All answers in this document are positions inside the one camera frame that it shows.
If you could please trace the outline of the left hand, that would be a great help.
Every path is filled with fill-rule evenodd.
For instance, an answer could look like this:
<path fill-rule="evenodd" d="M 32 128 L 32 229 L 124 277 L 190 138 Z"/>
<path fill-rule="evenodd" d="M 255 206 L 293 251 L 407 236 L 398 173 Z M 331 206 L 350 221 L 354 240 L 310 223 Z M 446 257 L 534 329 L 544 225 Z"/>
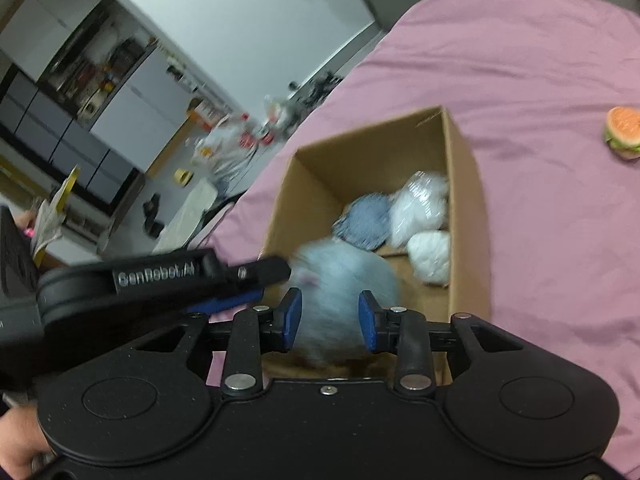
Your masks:
<path fill-rule="evenodd" d="M 32 461 L 50 452 L 35 403 L 10 408 L 1 416 L 1 469 L 6 478 L 29 478 Z"/>

